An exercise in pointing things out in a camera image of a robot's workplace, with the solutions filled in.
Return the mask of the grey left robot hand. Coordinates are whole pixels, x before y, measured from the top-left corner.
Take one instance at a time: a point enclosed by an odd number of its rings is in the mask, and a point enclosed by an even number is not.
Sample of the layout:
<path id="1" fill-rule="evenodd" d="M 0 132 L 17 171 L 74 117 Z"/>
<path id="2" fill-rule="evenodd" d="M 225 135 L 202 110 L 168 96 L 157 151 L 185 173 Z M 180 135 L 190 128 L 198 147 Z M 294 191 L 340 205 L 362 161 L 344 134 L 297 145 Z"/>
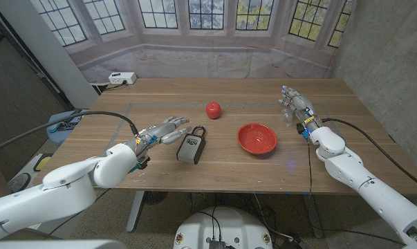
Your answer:
<path id="1" fill-rule="evenodd" d="M 186 123 L 189 123 L 189 118 L 172 116 L 160 124 L 141 130 L 133 139 L 134 152 L 138 161 L 147 159 L 148 150 L 156 145 L 170 145 L 187 134 L 192 129 L 191 127 L 179 128 Z"/>

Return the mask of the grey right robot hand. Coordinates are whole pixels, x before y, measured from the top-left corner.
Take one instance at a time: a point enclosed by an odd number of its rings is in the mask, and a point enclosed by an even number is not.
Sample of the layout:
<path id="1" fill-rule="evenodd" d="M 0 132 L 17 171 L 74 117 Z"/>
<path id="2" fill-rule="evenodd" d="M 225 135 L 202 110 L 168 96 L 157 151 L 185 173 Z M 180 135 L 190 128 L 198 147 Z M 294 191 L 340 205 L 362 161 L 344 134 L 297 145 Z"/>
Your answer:
<path id="1" fill-rule="evenodd" d="M 281 94 L 282 99 L 279 99 L 279 103 L 287 107 L 309 133 L 323 126 L 307 97 L 289 86 L 282 86 Z"/>

